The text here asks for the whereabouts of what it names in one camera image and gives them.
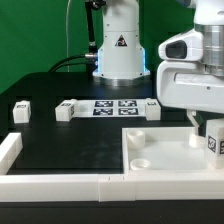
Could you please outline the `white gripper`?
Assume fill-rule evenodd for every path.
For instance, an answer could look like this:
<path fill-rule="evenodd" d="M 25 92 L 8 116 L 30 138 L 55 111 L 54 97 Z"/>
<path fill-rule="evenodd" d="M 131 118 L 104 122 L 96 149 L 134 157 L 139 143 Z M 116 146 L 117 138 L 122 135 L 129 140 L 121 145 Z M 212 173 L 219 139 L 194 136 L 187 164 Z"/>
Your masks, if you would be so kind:
<path fill-rule="evenodd" d="M 183 108 L 199 134 L 197 111 L 224 114 L 224 29 L 192 29 L 163 42 L 157 69 L 157 97 Z"/>

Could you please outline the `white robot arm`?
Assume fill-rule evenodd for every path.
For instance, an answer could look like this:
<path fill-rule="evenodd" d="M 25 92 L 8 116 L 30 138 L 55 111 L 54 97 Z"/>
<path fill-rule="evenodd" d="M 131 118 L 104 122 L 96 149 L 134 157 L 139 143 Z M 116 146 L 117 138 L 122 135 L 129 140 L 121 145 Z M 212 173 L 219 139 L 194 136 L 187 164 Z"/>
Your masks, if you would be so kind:
<path fill-rule="evenodd" d="M 224 0 L 178 0 L 195 10 L 194 28 L 164 41 L 156 86 L 145 91 L 165 107 L 224 114 Z M 87 0 L 103 10 L 103 44 L 90 41 L 93 80 L 142 87 L 150 76 L 139 41 L 138 0 Z"/>

